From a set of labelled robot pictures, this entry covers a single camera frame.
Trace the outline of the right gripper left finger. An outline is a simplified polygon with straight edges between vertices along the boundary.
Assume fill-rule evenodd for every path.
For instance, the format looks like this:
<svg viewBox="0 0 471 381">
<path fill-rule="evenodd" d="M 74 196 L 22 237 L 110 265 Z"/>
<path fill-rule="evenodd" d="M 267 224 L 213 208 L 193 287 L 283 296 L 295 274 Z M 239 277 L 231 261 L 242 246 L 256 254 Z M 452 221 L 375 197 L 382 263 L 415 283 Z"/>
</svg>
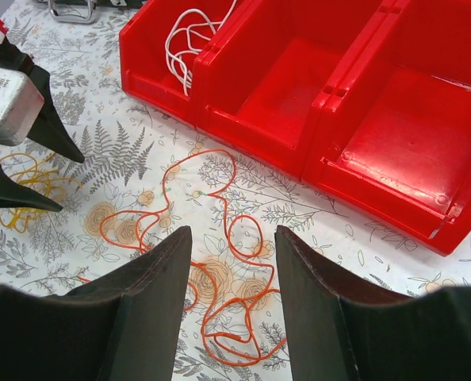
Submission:
<svg viewBox="0 0 471 381">
<path fill-rule="evenodd" d="M 169 380 L 190 271 L 183 226 L 65 295 L 0 284 L 0 380 Z"/>
</svg>

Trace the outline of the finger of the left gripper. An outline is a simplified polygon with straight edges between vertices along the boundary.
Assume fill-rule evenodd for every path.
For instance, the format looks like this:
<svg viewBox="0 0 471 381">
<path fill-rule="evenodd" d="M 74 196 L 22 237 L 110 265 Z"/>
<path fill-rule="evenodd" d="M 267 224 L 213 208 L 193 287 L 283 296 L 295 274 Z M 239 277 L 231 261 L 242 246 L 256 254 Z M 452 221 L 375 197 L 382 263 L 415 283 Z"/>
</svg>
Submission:
<svg viewBox="0 0 471 381">
<path fill-rule="evenodd" d="M 44 105 L 28 138 L 69 160 L 83 163 L 84 155 L 71 139 L 53 104 L 50 73 L 35 64 L 30 55 L 9 42 L 7 37 L 0 44 L 0 68 L 17 70 L 27 75 L 44 98 Z"/>
<path fill-rule="evenodd" d="M 15 183 L 0 165 L 0 208 L 28 207 L 50 212 L 60 212 L 63 207 L 37 191 Z"/>
</svg>

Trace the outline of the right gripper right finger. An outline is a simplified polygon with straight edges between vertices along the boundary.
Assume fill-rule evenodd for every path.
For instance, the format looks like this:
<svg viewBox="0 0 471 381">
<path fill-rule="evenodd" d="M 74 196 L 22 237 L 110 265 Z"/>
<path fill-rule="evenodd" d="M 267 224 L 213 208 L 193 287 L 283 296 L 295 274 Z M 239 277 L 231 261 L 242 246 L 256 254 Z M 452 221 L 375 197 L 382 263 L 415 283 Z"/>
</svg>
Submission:
<svg viewBox="0 0 471 381">
<path fill-rule="evenodd" d="M 411 298 L 275 233 L 295 380 L 471 380 L 471 287 Z"/>
</svg>

